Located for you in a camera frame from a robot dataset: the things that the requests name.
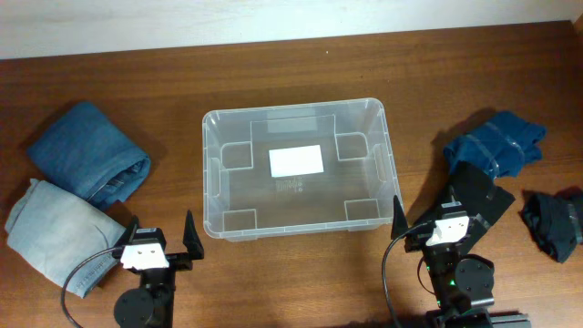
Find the black garment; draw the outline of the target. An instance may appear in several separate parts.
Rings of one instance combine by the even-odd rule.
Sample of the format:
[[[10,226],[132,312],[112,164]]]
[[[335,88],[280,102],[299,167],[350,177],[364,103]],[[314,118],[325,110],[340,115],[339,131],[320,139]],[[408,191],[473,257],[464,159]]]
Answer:
[[[461,202],[470,218],[467,234],[459,245],[462,255],[472,250],[516,199],[510,192],[496,186],[484,171],[462,161],[437,194],[432,206],[416,220],[415,224],[436,220],[438,207],[442,203],[450,202],[452,198]]]
[[[582,243],[582,190],[530,194],[520,212],[538,248],[564,263]]]

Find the navy blue garment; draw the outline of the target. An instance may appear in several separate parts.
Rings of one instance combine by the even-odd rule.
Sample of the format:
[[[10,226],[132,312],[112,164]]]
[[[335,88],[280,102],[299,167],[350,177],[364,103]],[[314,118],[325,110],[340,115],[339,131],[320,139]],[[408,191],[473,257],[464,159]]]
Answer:
[[[547,129],[510,111],[495,114],[479,127],[444,147],[450,172],[461,162],[481,169],[491,179],[517,177],[522,168],[543,158],[538,143]]]

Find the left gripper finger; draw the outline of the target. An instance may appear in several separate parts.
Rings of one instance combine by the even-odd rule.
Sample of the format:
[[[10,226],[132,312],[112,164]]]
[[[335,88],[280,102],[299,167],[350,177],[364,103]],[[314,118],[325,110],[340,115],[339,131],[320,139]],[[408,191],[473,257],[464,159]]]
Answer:
[[[200,241],[199,235],[194,224],[194,217],[191,210],[187,211],[185,219],[185,228],[183,233],[183,245],[187,249],[189,258],[192,261],[204,259],[204,247]]]
[[[122,247],[122,246],[126,246],[126,245],[130,244],[133,241],[134,235],[135,235],[136,230],[138,228],[139,228],[139,219],[136,215],[134,215],[132,217],[129,225],[126,227],[125,231],[120,236],[120,238],[118,240],[118,246]]]

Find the dark blue jeans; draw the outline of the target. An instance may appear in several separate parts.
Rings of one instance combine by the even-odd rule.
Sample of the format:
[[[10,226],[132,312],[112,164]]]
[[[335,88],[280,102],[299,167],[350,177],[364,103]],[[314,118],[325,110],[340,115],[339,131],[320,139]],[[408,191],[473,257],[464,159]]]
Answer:
[[[149,155],[90,102],[75,104],[26,151],[59,188],[105,211],[149,174]]]

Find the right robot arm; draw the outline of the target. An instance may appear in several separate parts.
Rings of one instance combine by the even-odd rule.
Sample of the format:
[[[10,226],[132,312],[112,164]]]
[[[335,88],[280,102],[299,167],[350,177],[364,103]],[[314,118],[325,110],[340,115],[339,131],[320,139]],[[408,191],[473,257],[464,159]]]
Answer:
[[[530,327],[529,317],[523,313],[492,314],[488,308],[495,302],[494,264],[477,255],[464,255],[459,242],[465,237],[470,217],[457,200],[436,208],[437,218],[407,224],[400,200],[394,197],[394,221],[391,243],[382,260],[382,279],[387,306],[394,327],[434,328],[520,328]],[[400,240],[420,239],[420,250],[433,286],[438,308],[420,319],[402,322],[392,304],[386,274],[388,255]]]

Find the light blue jeans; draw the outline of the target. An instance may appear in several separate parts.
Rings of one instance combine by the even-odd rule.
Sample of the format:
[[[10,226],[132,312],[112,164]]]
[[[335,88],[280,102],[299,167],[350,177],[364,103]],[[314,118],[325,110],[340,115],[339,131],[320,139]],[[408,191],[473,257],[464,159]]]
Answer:
[[[49,281],[84,298],[117,261],[101,255],[81,269],[79,263],[112,248],[125,228],[78,196],[38,179],[10,210],[7,245]]]

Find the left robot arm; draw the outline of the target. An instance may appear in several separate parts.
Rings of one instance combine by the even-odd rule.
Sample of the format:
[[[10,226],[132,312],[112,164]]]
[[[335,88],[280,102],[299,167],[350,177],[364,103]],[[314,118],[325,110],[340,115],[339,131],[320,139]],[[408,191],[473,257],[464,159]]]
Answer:
[[[184,252],[166,253],[160,228],[142,228],[137,217],[115,244],[113,258],[139,276],[139,286],[119,296],[114,318],[121,327],[170,327],[173,324],[176,273],[193,269],[204,258],[204,248],[188,211],[183,231]]]

